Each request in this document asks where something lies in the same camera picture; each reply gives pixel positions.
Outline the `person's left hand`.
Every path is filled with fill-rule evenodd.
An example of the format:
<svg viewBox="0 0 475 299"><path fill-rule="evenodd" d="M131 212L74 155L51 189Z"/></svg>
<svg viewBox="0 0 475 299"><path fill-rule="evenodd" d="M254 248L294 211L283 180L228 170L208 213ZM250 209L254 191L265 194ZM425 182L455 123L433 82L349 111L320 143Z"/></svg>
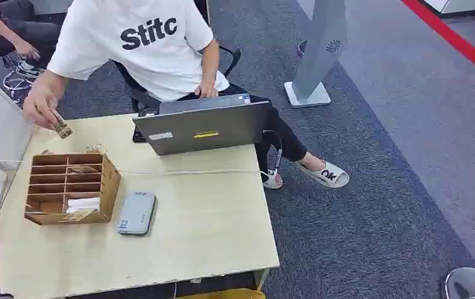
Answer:
<svg viewBox="0 0 475 299"><path fill-rule="evenodd" d="M194 90L194 93L199 98L217 97L219 95L219 91L215 87L215 82L210 80L202 81Z"/></svg>

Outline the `person's right hand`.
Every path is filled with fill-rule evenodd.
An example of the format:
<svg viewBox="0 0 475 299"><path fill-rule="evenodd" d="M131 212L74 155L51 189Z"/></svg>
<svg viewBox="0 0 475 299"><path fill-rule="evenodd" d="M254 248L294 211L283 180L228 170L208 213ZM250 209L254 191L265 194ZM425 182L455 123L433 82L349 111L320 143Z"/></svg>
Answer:
<svg viewBox="0 0 475 299"><path fill-rule="evenodd" d="M25 119L37 126L53 130L59 121L52 110L56 109L61 96L55 85L37 80L24 100Z"/></svg>

